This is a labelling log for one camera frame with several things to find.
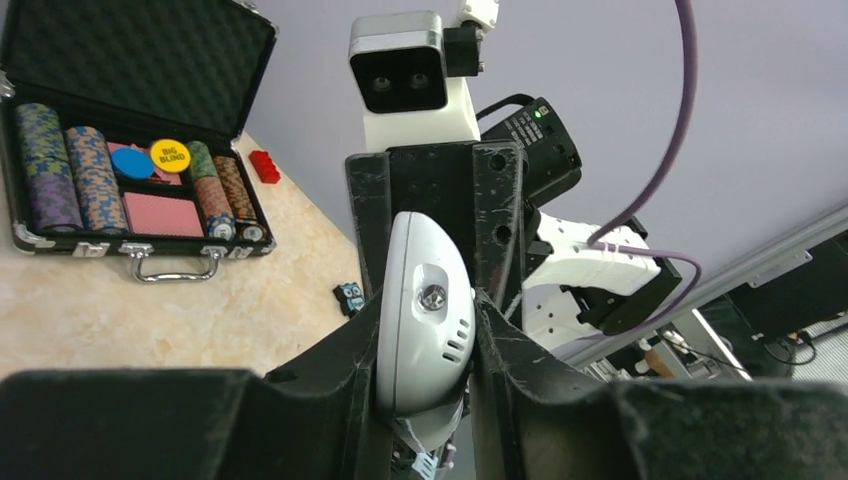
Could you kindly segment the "white remote control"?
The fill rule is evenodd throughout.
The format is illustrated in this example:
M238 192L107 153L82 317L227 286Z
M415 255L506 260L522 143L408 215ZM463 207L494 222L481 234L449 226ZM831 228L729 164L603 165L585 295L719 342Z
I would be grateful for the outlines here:
M475 339L474 290L458 247L429 216L395 216L380 307L376 405L435 478L463 415Z

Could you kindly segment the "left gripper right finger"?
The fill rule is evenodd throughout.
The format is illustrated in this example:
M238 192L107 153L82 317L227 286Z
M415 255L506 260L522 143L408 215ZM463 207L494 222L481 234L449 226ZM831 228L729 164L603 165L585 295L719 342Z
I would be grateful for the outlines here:
M847 390L792 381L604 383L475 298L480 479L843 479Z

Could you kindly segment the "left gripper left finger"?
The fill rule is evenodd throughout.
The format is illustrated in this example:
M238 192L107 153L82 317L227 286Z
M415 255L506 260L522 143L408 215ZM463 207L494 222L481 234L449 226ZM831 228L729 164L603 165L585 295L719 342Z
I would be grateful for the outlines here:
M5 479L385 479L379 296L264 376L32 370L1 384Z

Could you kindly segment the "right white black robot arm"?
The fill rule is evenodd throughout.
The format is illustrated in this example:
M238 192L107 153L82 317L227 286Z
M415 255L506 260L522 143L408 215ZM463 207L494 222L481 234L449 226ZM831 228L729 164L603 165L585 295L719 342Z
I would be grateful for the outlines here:
M556 285L576 301L561 319L585 343L627 332L652 317L681 277L651 253L641 224L603 237L593 225L557 219L539 205L573 187L581 160L550 104L515 94L513 107L478 142L460 141L357 154L346 160L357 247L367 293L388 283L390 232L403 211L436 222L457 250L472 286L514 325L521 293Z

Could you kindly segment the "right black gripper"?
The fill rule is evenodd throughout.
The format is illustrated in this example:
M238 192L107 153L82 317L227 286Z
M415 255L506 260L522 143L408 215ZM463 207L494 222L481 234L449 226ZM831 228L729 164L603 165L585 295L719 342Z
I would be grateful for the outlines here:
M345 161L362 282L382 287L394 217L429 216L457 246L471 283L499 307L525 274L522 182L525 152L512 141L394 147Z

